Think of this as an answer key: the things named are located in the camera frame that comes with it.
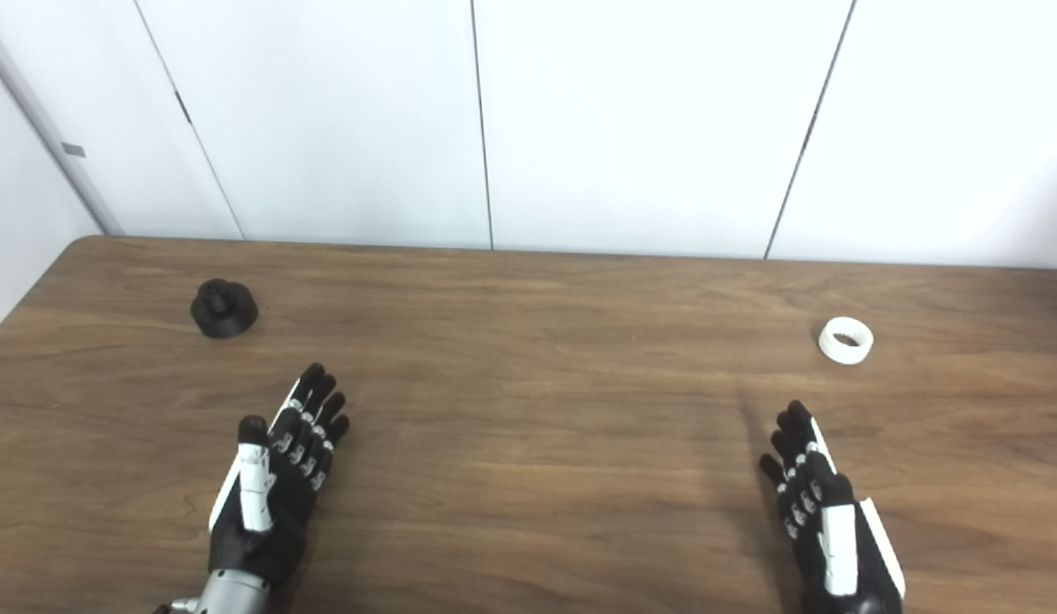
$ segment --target white plastic ring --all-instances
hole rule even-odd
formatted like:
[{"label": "white plastic ring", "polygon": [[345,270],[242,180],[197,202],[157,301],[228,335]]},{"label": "white plastic ring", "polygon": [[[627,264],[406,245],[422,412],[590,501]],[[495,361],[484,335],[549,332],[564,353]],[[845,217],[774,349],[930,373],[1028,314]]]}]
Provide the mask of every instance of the white plastic ring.
[{"label": "white plastic ring", "polygon": [[[839,341],[835,335],[852,339],[856,346]],[[820,350],[826,356],[840,365],[858,365],[866,359],[873,347],[873,332],[866,324],[853,318],[832,318],[820,331]]]}]

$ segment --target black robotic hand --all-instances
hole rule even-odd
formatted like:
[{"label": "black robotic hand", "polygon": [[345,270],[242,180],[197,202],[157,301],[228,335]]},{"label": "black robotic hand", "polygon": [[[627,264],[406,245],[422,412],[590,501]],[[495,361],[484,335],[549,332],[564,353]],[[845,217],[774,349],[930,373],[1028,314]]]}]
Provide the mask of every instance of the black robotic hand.
[{"label": "black robotic hand", "polygon": [[237,455],[209,513],[209,579],[199,598],[162,612],[258,614],[296,571],[335,444],[350,427],[335,377],[315,362],[294,384],[267,430],[248,415]]},{"label": "black robotic hand", "polygon": [[801,571],[804,614],[901,614],[904,574],[871,499],[857,501],[837,473],[817,421],[800,401],[778,414],[760,467]]}]

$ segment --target wooden table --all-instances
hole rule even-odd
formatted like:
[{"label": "wooden table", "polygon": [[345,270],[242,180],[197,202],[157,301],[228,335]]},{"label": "wooden table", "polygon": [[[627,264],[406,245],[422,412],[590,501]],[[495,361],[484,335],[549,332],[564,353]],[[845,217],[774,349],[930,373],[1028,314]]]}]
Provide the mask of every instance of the wooden table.
[{"label": "wooden table", "polygon": [[[243,337],[190,320],[212,276]],[[0,327],[0,612],[197,594],[237,420],[314,359],[354,426],[279,612],[794,612],[755,461],[799,397],[908,611],[1057,613],[1057,272],[116,238]]]}]

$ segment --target black cylindrical object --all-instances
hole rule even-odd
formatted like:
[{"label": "black cylindrical object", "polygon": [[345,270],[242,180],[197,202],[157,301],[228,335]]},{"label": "black cylindrical object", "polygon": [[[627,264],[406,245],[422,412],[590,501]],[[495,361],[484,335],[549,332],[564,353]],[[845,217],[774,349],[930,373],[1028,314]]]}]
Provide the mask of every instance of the black cylindrical object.
[{"label": "black cylindrical object", "polygon": [[191,302],[191,317],[210,338],[236,337],[248,330],[258,316],[248,289],[227,280],[206,280]]}]

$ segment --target white wall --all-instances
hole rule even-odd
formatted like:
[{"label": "white wall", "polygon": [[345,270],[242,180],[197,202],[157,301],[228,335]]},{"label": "white wall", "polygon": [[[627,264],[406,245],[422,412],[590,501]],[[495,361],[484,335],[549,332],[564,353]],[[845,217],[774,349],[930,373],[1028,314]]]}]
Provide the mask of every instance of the white wall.
[{"label": "white wall", "polygon": [[859,0],[771,257],[1057,267],[1057,0]]},{"label": "white wall", "polygon": [[244,236],[490,245],[469,0],[140,0]]},{"label": "white wall", "polygon": [[761,258],[849,0],[477,0],[495,247]]},{"label": "white wall", "polygon": [[95,234],[0,81],[0,321],[70,241]]},{"label": "white wall", "polygon": [[0,73],[109,231],[240,238],[134,1],[0,0]]}]

